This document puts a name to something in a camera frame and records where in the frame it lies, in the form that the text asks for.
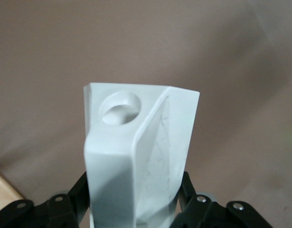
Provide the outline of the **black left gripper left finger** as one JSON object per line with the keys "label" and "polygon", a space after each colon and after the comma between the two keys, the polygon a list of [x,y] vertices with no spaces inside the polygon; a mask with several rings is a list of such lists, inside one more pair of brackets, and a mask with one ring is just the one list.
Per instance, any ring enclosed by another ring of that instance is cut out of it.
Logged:
{"label": "black left gripper left finger", "polygon": [[57,194],[40,205],[28,199],[11,202],[0,210],[0,228],[78,228],[90,207],[84,173],[66,194]]}

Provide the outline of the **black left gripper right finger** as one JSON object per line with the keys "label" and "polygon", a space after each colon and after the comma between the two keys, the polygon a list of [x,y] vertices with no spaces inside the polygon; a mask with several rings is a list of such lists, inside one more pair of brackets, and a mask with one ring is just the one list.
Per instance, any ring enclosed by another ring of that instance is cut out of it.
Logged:
{"label": "black left gripper right finger", "polygon": [[250,204],[230,201],[225,207],[204,194],[196,193],[188,172],[179,189],[181,212],[177,228],[270,228],[271,225]]}

